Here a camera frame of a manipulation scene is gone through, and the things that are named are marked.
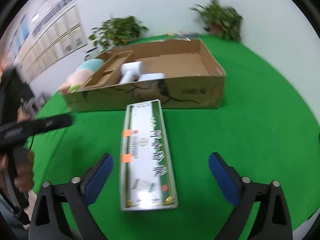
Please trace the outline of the person's left hand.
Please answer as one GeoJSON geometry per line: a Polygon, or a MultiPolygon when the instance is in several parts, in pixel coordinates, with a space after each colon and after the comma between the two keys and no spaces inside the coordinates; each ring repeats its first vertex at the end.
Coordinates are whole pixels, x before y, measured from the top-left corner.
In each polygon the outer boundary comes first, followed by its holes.
{"type": "MultiPolygon", "coordinates": [[[[20,192],[28,192],[34,186],[34,154],[32,151],[28,151],[26,161],[24,163],[16,164],[17,177],[15,178],[15,186],[20,192]]],[[[8,167],[7,155],[1,155],[1,190],[7,193],[7,186],[3,177],[3,171],[8,167]]]]}

